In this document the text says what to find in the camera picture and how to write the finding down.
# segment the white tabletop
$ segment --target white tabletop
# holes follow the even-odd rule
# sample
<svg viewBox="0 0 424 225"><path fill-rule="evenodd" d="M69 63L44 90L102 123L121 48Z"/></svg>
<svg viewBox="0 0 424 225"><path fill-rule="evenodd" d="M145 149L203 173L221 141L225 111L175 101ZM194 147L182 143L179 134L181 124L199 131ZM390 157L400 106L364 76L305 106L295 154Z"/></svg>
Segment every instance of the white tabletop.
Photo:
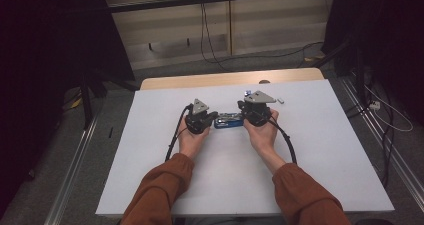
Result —
<svg viewBox="0 0 424 225"><path fill-rule="evenodd" d="M285 101L269 106L280 112L278 122L291 137L298 165L335 195L345 211L394 209L331 85L322 80L136 92L96 214L123 214L142 177L163 162L186 105L199 98L210 111L238 112L237 100L245 90ZM291 161L281 135L276 148ZM190 188L174 205L174 215L280 213L271 174L243 127L212 129L195 162Z"/></svg>

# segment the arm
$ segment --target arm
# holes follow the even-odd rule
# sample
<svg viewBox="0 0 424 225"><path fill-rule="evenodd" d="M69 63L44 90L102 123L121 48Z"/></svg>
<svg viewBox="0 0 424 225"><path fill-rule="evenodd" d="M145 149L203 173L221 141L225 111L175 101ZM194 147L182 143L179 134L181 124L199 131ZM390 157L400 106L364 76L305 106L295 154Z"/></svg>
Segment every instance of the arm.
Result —
<svg viewBox="0 0 424 225"><path fill-rule="evenodd" d="M209 134L209 128L202 134L193 135L185 130L186 127L183 119L178 137L180 152L144 176L125 210L122 225L172 224L172 205L187 191L194 168L193 160Z"/></svg>
<svg viewBox="0 0 424 225"><path fill-rule="evenodd" d="M277 121L278 112L271 109ZM286 164L274 149L277 129L270 123L244 127L250 142L273 174L275 199L289 224L350 224L340 202L296 164Z"/></svg>

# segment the blue object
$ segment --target blue object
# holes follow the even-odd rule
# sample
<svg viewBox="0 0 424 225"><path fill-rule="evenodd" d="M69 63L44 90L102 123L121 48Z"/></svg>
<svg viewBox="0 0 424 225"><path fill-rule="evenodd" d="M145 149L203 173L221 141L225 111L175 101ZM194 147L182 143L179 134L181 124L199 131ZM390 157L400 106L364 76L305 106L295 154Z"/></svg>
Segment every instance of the blue object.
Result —
<svg viewBox="0 0 424 225"><path fill-rule="evenodd" d="M241 113L220 113L214 120L213 126L217 129L243 126Z"/></svg>

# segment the black cable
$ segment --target black cable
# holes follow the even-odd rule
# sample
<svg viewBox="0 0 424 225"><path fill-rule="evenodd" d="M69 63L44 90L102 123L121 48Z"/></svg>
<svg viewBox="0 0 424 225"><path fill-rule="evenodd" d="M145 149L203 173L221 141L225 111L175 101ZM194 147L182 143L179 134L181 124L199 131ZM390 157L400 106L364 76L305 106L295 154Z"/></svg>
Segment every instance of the black cable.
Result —
<svg viewBox="0 0 424 225"><path fill-rule="evenodd" d="M184 109L183 112L181 113L180 119L178 120L178 124L177 124L177 128L175 129L175 133L174 136L172 137L171 140L171 144L169 144L169 148L168 148L168 152L166 153L166 157L165 157L165 162L169 160L169 158L171 157L171 153L172 153L172 149L174 148L175 142L177 141L178 136L180 136L180 134L187 128L183 129L180 133L178 133L178 128L180 127L181 121L183 120L183 116L184 113L189 110L191 107L193 106L193 104L187 105Z"/></svg>
<svg viewBox="0 0 424 225"><path fill-rule="evenodd" d="M352 107L350 107L350 108L348 108L348 109L344 110L344 112L345 112L345 113L348 113L348 112L352 111L354 108L356 108L358 105L359 105L359 103L356 103L356 104L355 104L355 105L353 105Z"/></svg>
<svg viewBox="0 0 424 225"><path fill-rule="evenodd" d="M368 103L366 104L366 106L365 106L365 107L363 107L361 110L359 110L357 113L354 113L354 114L351 114L351 115L347 115L347 114L346 114L347 118L348 118L348 119L351 119L351 118L353 118L353 117L356 117L356 116L358 116L358 115L362 114L363 112L365 112L365 111L367 111L367 110L368 110L368 108L370 107L370 105L371 105L371 100L369 100L369 101L368 101Z"/></svg>
<svg viewBox="0 0 424 225"><path fill-rule="evenodd" d="M215 53L214 53L214 50L213 50L213 47L212 47L212 43L211 43L211 39L210 39L205 4L201 4L201 8L202 8L202 37L201 37L201 40L200 40L200 51L202 53L202 57L205 60L205 62L208 62L208 63L217 63L223 70L228 71L228 72L234 72L234 71L231 71L231 70L223 67L221 65L221 63L226 62L226 61L230 61L230 60L235 60L235 59L243 59L243 58L279 58L279 57L286 57L286 56L294 55L294 54L299 53L299 52L302 52L302 51L304 52L306 48L309 48L309 47L311 47L313 45L324 43L324 42L310 43L310 44L305 45L302 49L299 49L299 50L297 50L295 52L291 52L291 53L287 53L287 54L280 54L280 55L252 55L252 56L243 56L243 57L230 57L230 58L225 58L225 59L222 59L222 60L218 60L216 58L216 56L215 56ZM204 51L203 51L203 38L204 38L203 30L204 30L204 27L205 26L206 26L206 31L208 33L209 46L211 47L212 55L213 55L213 58L214 58L214 60L212 60L212 61L211 60L208 60L205 57L205 54L204 54Z"/></svg>
<svg viewBox="0 0 424 225"><path fill-rule="evenodd" d="M258 115L258 116L262 117L263 119L267 120L269 123L271 123L274 127L276 127L280 131L281 135L283 135L283 138L284 138L284 140L287 143L287 146L289 147L290 155L292 157L292 162L295 163L295 164L297 164L296 153L294 152L293 144L290 141L290 136L287 135L287 133L284 132L284 130L278 125L278 123L275 120L275 118L271 116L271 118L274 120L274 122L273 122L273 121L271 121L270 118L266 118L266 117L262 116L262 114L260 114L258 112L255 112L255 111L253 111L253 112L256 115Z"/></svg>
<svg viewBox="0 0 424 225"><path fill-rule="evenodd" d="M205 61L207 61L208 62L208 60L205 58L205 55L204 55L204 53L203 53L203 27L204 27L204 25L206 25L206 32L208 33L208 40L209 40L209 46L210 46L210 48L211 48L211 51L212 51L212 56L213 56L213 58L214 58L214 60L216 61L216 63L222 68L222 70L224 70L224 71L227 71L227 72L234 72L234 71L231 71L231 70L229 70L229 69L227 69L227 68L225 68L225 67L223 67L222 65L221 65L221 63L218 61L218 59L216 59L216 57L215 57L215 52L213 51L213 47L212 47L212 42L211 42L211 36L210 36L210 34L209 34L209 27L208 27L208 19L207 19L207 16L206 16L206 8L205 8L205 4L201 4L201 7L202 7L202 39L201 39L201 42L200 42L200 50L201 50L201 52L202 52L202 56L203 56L203 58L205 59Z"/></svg>
<svg viewBox="0 0 424 225"><path fill-rule="evenodd" d="M391 106L391 99L390 96L388 95L386 89L383 87L383 91L386 95L387 98L387 103ZM386 104L383 103L383 107L384 110L386 111L386 113L389 115L389 124L386 127L385 132L383 133L383 138L382 138L382 145L383 145L383 159L384 159L384 175L383 178L381 179L381 182L383 184L383 187L386 188L388 183L389 183L389 166L390 166L390 160L392 157L392 151L393 151L393 144L394 144L394 136L395 136L395 131L393 130L393 122L394 122L394 114L393 114L393 109L391 107L389 107L389 109L387 108ZM390 131L390 129L392 129L392 136L391 139L389 141L390 146L389 149L386 151L386 146L385 146L385 138L387 136L387 133Z"/></svg>

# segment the orange sleeve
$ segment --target orange sleeve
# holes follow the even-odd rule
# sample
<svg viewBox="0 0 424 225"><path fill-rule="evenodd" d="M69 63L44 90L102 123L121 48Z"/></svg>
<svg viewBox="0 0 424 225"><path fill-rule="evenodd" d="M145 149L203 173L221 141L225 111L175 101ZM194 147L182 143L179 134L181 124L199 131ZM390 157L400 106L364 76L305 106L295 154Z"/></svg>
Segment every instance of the orange sleeve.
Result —
<svg viewBox="0 0 424 225"><path fill-rule="evenodd" d="M177 153L144 176L121 224L172 224L171 208L177 198L187 191L193 161Z"/></svg>
<svg viewBox="0 0 424 225"><path fill-rule="evenodd" d="M350 224L337 198L296 164L283 165L272 180L275 199L289 224Z"/></svg>

